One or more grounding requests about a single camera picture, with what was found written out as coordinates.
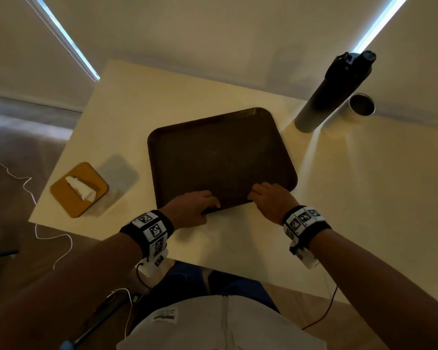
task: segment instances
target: blue jeans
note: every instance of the blue jeans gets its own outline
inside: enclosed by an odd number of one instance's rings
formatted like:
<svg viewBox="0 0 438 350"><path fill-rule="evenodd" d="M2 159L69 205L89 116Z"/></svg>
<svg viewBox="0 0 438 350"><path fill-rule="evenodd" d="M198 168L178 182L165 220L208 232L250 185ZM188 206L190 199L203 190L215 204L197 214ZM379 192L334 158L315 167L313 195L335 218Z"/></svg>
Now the blue jeans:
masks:
<svg viewBox="0 0 438 350"><path fill-rule="evenodd" d="M211 295L238 295L250 298L279 313L261 283L214 270L208 277ZM190 298L207 296L201 268L196 265L176 262L165 277L138 302L138 314L131 330L152 312Z"/></svg>

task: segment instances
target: person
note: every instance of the person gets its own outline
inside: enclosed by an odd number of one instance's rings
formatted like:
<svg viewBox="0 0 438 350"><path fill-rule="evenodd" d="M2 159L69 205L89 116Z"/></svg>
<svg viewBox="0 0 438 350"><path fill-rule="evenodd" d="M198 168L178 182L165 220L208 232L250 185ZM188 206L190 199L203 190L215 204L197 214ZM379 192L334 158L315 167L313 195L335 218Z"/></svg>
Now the person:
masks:
<svg viewBox="0 0 438 350"><path fill-rule="evenodd" d="M255 184L248 198L264 217L280 225L299 206L286 189L266 182ZM129 226L141 229L159 217L163 223L150 229L161 233L170 228L171 234L205 224L201 213L214 206L220 203L209 191L187 193ZM147 245L148 239L135 235L131 227L122 228L122 233L101 241L0 307L0 349L57 349L145 253L151 253L153 245ZM390 349L438 349L438 302L422 289L330 228L314 233L307 247ZM212 295L206 295L197 267L176 264L141 299L133 329L117 348L326 348L326 343L282 317L258 282L214 271L209 284Z"/></svg>

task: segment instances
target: hand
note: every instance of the hand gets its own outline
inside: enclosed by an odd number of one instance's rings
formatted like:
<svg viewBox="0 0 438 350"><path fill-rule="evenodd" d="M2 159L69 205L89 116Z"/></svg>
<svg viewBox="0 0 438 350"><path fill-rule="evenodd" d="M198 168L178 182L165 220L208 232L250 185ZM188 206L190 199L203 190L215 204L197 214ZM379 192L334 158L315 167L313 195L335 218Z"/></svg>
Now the hand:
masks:
<svg viewBox="0 0 438 350"><path fill-rule="evenodd" d="M300 205L287 189L279 184L271 185L268 182L253 185L247 199L253 200L258 210L269 221L281 226L284 215L290 209Z"/></svg>
<svg viewBox="0 0 438 350"><path fill-rule="evenodd" d="M166 206L159 209L174 225L179 228L204 225L206 216L201 215L205 208L220 208L219 200L209 190L186 193L173 198Z"/></svg>

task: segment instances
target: white cable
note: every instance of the white cable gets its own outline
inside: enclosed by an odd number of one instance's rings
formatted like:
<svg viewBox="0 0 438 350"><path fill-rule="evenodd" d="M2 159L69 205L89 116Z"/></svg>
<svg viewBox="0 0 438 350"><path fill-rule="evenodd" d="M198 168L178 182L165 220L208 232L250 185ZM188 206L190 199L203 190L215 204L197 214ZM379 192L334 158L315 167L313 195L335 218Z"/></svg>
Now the white cable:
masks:
<svg viewBox="0 0 438 350"><path fill-rule="evenodd" d="M127 328L128 328L128 322L130 321L130 317L131 317L131 311L133 309L133 302L131 300L131 295L130 295L130 291L127 288L118 288L116 290L113 290L112 293L110 295L108 295L106 298L109 298L110 296L112 296L113 294L115 294L117 291L120 290L125 290L128 292L128 298L130 299L130 312L128 314L128 319L127 319L127 323L125 324L125 338L127 337Z"/></svg>
<svg viewBox="0 0 438 350"><path fill-rule="evenodd" d="M5 169L6 169L6 172L7 172L10 176L12 176L13 178L16 178L16 179L27 179L26 182L23 183L23 189L29 193L29 195L30 195L31 198L33 199L34 205L37 205L37 202L36 202L36 199L34 198L33 193L31 193L29 190L26 189L26 184L32 179L32 177L17 177L17 176L15 176L15 175L13 175L12 173L10 173L10 170L8 169L7 166L5 166L5 165L3 165L3 164L1 164L1 163L0 163L0 165L1 165L3 168L5 168ZM54 263L54 265L53 265L53 267L52 267L52 269L55 270L55 265L57 264L57 262L58 262L60 259L62 259L64 256L66 256L68 253L70 253L71 249L73 248L73 239L72 239L71 236L70 236L69 234L67 234L67 233L65 233L65 234L63 234L63 235L54 236L54 237L39 237L39 236L37 235L37 223L34 224L34 233L35 233L37 239L54 239L54 238L58 238L58 237L62 237L62 236L68 236L68 238L70 239L70 249L68 249L68 251L67 251L65 254L63 254L59 259L57 259L57 260L55 261L55 263Z"/></svg>

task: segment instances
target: t-shirt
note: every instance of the t-shirt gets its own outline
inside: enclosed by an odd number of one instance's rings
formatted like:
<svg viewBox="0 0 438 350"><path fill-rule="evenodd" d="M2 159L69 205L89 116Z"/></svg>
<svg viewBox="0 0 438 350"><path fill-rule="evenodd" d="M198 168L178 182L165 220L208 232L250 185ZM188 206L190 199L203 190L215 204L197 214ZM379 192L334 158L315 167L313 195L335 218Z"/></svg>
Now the t-shirt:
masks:
<svg viewBox="0 0 438 350"><path fill-rule="evenodd" d="M118 350L324 350L279 313L242 296L203 296L158 309Z"/></svg>

